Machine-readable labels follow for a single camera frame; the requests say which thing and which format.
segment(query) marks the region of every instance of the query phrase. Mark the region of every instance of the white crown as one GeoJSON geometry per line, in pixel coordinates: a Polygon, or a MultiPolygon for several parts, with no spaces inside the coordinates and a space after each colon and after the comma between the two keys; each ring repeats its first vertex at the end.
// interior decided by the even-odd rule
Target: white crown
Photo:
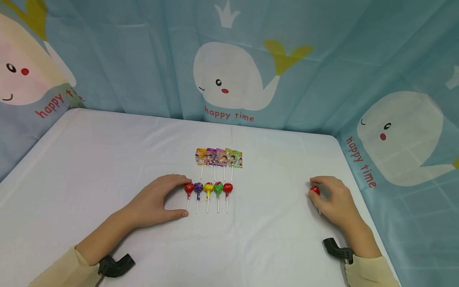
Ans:
{"type": "Polygon", "coordinates": [[[225,8],[222,10],[220,6],[215,5],[215,9],[217,9],[218,14],[220,15],[220,22],[222,23],[223,28],[229,28],[233,27],[233,21],[234,19],[241,13],[240,11],[235,11],[233,14],[231,14],[231,8],[230,8],[230,0],[226,1],[225,8]]]}
{"type": "Polygon", "coordinates": [[[454,66],[454,73],[451,79],[445,83],[448,89],[452,90],[453,88],[459,86],[459,66],[454,66]]]}

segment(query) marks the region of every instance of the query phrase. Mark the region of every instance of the blue curtain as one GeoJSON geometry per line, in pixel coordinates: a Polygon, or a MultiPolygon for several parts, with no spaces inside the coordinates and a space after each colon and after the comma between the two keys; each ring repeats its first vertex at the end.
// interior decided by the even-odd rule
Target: blue curtain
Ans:
{"type": "MultiPolygon", "coordinates": [[[[0,78],[0,180],[73,106],[330,134],[403,286],[459,281],[459,1],[1,0],[0,14],[68,83],[10,100],[19,85],[0,78]]],[[[23,46],[3,30],[0,50],[23,46]]],[[[0,53],[0,76],[13,64],[20,84],[33,70],[16,56],[0,53]]]]}

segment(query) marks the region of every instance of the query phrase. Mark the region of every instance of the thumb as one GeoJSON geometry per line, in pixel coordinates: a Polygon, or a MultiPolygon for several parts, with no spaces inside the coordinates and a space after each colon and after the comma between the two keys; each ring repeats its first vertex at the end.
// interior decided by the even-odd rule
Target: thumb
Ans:
{"type": "Polygon", "coordinates": [[[311,200],[313,201],[314,205],[320,210],[322,211],[323,210],[323,207],[325,205],[325,201],[322,200],[322,198],[320,197],[320,195],[318,195],[317,193],[315,193],[314,191],[310,190],[308,192],[308,195],[309,195],[309,198],[311,198],[311,200]]]}
{"type": "Polygon", "coordinates": [[[176,210],[165,210],[164,215],[162,216],[163,221],[177,220],[182,217],[187,217],[188,211],[185,209],[176,209],[176,210]]]}

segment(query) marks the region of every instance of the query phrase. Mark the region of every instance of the black clip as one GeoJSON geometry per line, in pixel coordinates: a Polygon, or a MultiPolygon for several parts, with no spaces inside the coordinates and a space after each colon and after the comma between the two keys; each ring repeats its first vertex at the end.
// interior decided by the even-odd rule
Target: black clip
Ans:
{"type": "Polygon", "coordinates": [[[120,277],[126,274],[132,267],[134,267],[135,262],[129,254],[126,254],[118,262],[113,260],[110,255],[105,256],[100,261],[99,274],[106,277],[120,277]]]}
{"type": "Polygon", "coordinates": [[[354,263],[354,251],[351,248],[339,248],[334,238],[327,238],[322,241],[328,254],[338,259],[344,259],[346,264],[354,263]]]}

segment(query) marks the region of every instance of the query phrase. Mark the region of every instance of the beige sleeve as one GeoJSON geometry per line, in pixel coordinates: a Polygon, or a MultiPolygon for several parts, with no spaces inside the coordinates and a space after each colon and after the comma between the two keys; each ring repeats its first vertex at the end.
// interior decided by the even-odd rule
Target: beige sleeve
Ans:
{"type": "Polygon", "coordinates": [[[98,271],[99,264],[89,266],[75,247],[72,247],[29,287],[95,287],[102,278],[98,271]]]}
{"type": "Polygon", "coordinates": [[[384,257],[373,259],[354,255],[354,263],[346,264],[347,282],[350,287],[399,287],[384,257]]]}

